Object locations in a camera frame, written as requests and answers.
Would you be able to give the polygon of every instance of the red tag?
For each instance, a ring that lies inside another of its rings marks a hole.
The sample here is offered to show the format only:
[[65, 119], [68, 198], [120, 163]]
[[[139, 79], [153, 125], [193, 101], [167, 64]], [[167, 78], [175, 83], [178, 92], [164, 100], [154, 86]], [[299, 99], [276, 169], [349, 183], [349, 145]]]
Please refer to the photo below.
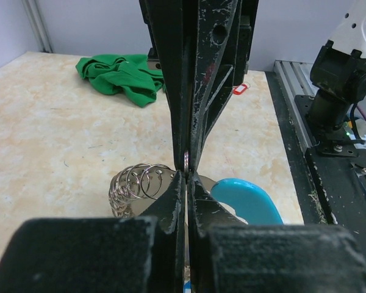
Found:
[[237, 87], [234, 88], [233, 93], [235, 95], [241, 95], [247, 89], [248, 89], [248, 86], [246, 84], [240, 84], [239, 86], [237, 86]]

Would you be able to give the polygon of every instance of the green cloth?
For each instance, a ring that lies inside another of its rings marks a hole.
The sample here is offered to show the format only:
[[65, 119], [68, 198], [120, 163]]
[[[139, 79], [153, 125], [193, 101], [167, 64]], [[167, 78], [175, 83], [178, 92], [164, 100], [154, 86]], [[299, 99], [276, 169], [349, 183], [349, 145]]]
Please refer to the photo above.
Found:
[[125, 93], [136, 105], [145, 107], [156, 100], [163, 86], [161, 70], [150, 70], [146, 55], [97, 55], [81, 58], [76, 65], [82, 79], [105, 95]]

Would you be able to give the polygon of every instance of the beige table surface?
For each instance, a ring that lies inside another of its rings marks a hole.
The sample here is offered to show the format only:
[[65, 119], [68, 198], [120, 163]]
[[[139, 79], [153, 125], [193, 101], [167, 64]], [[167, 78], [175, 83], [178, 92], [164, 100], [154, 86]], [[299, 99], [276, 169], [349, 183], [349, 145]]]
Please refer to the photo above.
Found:
[[[141, 109], [77, 75], [79, 56], [28, 52], [0, 68], [0, 257], [33, 217], [110, 217], [111, 177], [140, 162], [173, 167], [170, 113], [160, 91]], [[233, 96], [210, 133], [199, 174], [238, 177], [269, 193], [285, 223], [302, 223], [263, 72]]]

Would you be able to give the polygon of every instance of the white object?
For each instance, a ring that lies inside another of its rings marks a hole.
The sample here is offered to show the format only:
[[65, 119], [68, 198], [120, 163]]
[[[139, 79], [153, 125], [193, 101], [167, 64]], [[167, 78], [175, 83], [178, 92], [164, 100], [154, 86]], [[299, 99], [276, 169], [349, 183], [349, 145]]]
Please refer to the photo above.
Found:
[[332, 34], [332, 48], [351, 54], [355, 49], [366, 59], [366, 0], [356, 0], [346, 13], [342, 23]]

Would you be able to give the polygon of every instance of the bolt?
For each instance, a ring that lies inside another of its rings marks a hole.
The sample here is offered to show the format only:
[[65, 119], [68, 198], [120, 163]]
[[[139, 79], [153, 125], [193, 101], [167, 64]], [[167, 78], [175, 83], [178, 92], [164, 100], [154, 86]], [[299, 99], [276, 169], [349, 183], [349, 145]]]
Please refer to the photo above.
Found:
[[334, 146], [334, 151], [337, 151], [338, 153], [341, 153], [342, 150], [343, 150], [343, 146], [341, 146], [341, 145]]

